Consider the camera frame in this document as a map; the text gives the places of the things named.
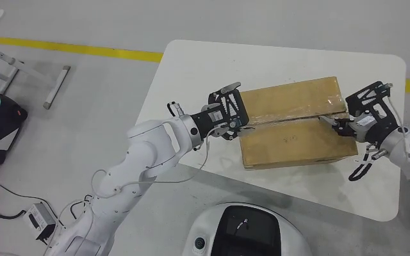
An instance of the metal leg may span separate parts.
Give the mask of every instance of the metal leg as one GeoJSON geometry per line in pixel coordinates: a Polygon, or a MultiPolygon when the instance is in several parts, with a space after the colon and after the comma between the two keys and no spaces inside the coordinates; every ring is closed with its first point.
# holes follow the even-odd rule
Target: metal leg
{"type": "Polygon", "coordinates": [[[50,94],[47,96],[47,99],[45,100],[45,102],[43,104],[43,107],[45,109],[50,109],[51,103],[53,103],[53,100],[56,97],[56,94],[57,94],[58,90],[60,89],[60,86],[62,85],[62,83],[64,81],[64,78],[67,75],[67,73],[69,72],[69,70],[70,70],[70,66],[64,66],[63,70],[60,72],[60,75],[58,75],[56,85],[51,90],[50,94]]]}
{"type": "MultiPolygon", "coordinates": [[[[63,70],[60,72],[60,75],[58,76],[56,81],[53,81],[50,77],[47,77],[36,70],[32,69],[31,67],[25,65],[23,62],[16,60],[15,58],[12,58],[8,55],[6,55],[3,52],[0,52],[0,60],[3,60],[7,62],[9,65],[13,66],[15,70],[13,70],[13,76],[18,70],[23,71],[24,73],[27,73],[41,81],[43,81],[45,84],[50,84],[53,86],[53,89],[51,90],[50,94],[48,95],[47,99],[45,100],[43,107],[45,109],[50,109],[51,103],[53,103],[54,98],[56,97],[56,94],[58,93],[58,90],[60,89],[65,76],[67,75],[68,71],[70,70],[70,66],[64,66],[63,70]]],[[[8,85],[12,81],[12,77],[10,76],[9,79],[6,81],[6,85],[0,88],[0,93],[4,93],[4,91],[7,89],[8,85]]],[[[6,80],[5,76],[0,76],[0,79],[6,80]]]]}
{"type": "Polygon", "coordinates": [[[2,80],[4,80],[4,82],[2,83],[2,85],[0,85],[0,94],[4,94],[5,91],[7,90],[8,86],[10,85],[10,83],[13,81],[17,71],[19,71],[18,68],[13,67],[13,70],[8,74],[7,76],[7,80],[4,80],[3,78],[5,78],[5,76],[3,75],[2,77],[0,77],[2,80]]]}

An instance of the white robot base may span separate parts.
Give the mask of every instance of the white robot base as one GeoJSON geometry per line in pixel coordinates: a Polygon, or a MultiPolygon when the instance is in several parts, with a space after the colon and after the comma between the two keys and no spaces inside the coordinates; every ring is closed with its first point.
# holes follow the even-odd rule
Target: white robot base
{"type": "Polygon", "coordinates": [[[252,204],[225,203],[194,221],[183,256],[312,256],[302,234],[276,212],[252,204]]]}

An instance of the yellow tape stripe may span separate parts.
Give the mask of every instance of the yellow tape stripe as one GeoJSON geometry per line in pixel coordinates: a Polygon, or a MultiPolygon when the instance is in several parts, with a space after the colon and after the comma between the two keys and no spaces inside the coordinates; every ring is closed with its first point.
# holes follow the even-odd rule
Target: yellow tape stripe
{"type": "Polygon", "coordinates": [[[410,79],[406,79],[406,93],[410,93],[410,79]]]}
{"type": "Polygon", "coordinates": [[[143,52],[143,51],[131,51],[124,49],[114,49],[107,47],[96,47],[87,45],[75,45],[75,44],[61,44],[52,42],[43,42],[28,39],[18,38],[6,38],[0,37],[0,44],[17,45],[23,47],[31,47],[37,49],[45,49],[50,51],[72,52],[80,54],[89,54],[96,56],[121,58],[128,60],[140,60],[157,62],[161,61],[163,53],[161,52],[143,52]]]}

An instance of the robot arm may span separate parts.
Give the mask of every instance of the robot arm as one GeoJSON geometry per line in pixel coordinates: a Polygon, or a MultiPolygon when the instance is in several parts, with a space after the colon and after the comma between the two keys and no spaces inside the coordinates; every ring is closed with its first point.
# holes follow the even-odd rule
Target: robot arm
{"type": "Polygon", "coordinates": [[[402,127],[400,116],[390,102],[391,87],[392,84],[378,81],[347,97],[348,111],[353,117],[319,116],[321,121],[331,126],[340,136],[354,137],[357,142],[369,143],[363,159],[366,164],[361,164],[353,172],[349,177],[350,181],[360,179],[373,162],[383,156],[400,167],[407,179],[410,179],[409,129],[402,127]],[[398,122],[384,101],[386,97],[397,115],[398,122]],[[376,153],[369,158],[370,152],[374,151],[376,153]]]}
{"type": "Polygon", "coordinates": [[[200,149],[209,135],[225,140],[240,135],[249,118],[236,89],[238,86],[240,83],[234,83],[211,93],[208,105],[200,113],[184,114],[178,103],[171,102],[167,107],[173,118],[150,120],[130,129],[125,159],[108,170],[100,170],[105,176],[99,189],[94,191],[90,206],[56,239],[48,255],[108,255],[115,231],[150,186],[178,183],[156,182],[159,174],[175,167],[189,151],[200,149]],[[176,137],[177,152],[164,125],[169,125],[176,137]]]}

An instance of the brown cardboard box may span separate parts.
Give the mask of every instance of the brown cardboard box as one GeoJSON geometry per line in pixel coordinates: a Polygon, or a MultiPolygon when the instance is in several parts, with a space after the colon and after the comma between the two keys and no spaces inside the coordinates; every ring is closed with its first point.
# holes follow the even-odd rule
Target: brown cardboard box
{"type": "Polygon", "coordinates": [[[243,165],[265,169],[331,163],[357,154],[319,115],[348,117],[337,79],[326,77],[241,93],[256,131],[240,138],[243,165]]]}

